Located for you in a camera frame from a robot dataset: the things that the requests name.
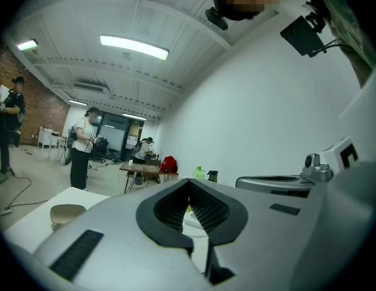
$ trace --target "black cap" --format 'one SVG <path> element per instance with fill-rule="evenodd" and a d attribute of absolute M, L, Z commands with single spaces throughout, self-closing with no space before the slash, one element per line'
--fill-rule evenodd
<path fill-rule="evenodd" d="M 13 83 L 20 83 L 20 84 L 25 83 L 23 76 L 17 76 L 15 79 L 12 79 L 12 82 Z"/>
<path fill-rule="evenodd" d="M 98 112 L 98 114 L 101 114 L 101 111 L 96 107 L 89 108 L 87 113 L 91 113 L 91 112 Z"/>

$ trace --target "beige object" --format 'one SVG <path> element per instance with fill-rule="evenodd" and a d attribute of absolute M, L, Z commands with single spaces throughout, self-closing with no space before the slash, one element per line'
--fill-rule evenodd
<path fill-rule="evenodd" d="M 86 208 L 84 208 L 82 205 L 64 204 L 53 206 L 50 209 L 52 230 L 57 230 L 67 223 L 73 221 L 85 211 Z"/>

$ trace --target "bottle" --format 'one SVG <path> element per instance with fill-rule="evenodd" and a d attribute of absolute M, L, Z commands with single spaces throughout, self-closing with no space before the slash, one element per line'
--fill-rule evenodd
<path fill-rule="evenodd" d="M 218 171 L 217 170 L 210 170 L 208 172 L 208 181 L 212 181 L 212 182 L 215 182 L 217 183 L 218 182 Z"/>
<path fill-rule="evenodd" d="M 206 172 L 204 170 L 201 170 L 201 166 L 196 166 L 196 170 L 193 173 L 193 177 L 195 179 L 205 179 L 206 178 Z"/>

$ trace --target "black camera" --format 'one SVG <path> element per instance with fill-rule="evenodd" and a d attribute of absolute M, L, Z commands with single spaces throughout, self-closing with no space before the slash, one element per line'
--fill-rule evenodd
<path fill-rule="evenodd" d="M 206 16 L 208 21 L 219 27 L 221 30 L 227 30 L 229 28 L 227 22 L 220 15 L 219 11 L 216 8 L 212 7 L 206 10 Z"/>

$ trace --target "white t-shirt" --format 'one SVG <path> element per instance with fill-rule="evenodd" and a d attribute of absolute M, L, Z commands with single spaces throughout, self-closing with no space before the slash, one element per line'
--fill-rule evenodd
<path fill-rule="evenodd" d="M 83 129 L 83 134 L 86 137 L 90 137 L 93 134 L 92 125 L 88 122 L 87 118 L 85 117 L 81 118 L 75 124 L 75 132 L 77 128 Z M 79 151 L 91 153 L 92 140 L 89 142 L 88 140 L 78 139 L 75 141 L 75 145 L 73 147 Z"/>
<path fill-rule="evenodd" d="M 146 142 L 142 143 L 141 150 L 134 154 L 135 158 L 145 159 L 146 153 L 149 152 L 149 145 Z"/>

